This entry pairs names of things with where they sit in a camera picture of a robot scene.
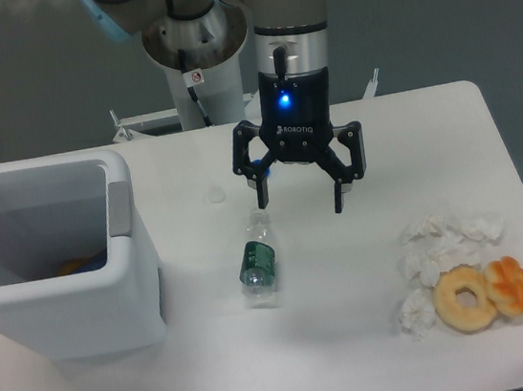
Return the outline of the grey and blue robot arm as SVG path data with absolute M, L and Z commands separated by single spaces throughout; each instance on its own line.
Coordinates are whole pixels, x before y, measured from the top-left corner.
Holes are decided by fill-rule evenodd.
M 175 72 L 179 113 L 204 125 L 242 114 L 240 97 L 208 96 L 217 67 L 236 61 L 255 36 L 260 123 L 237 122 L 232 168 L 268 204 L 275 162 L 315 163 L 332 178 L 334 206 L 366 169 L 361 125 L 334 126 L 329 110 L 326 0 L 80 0 L 115 40 L 134 35 L 161 67 Z

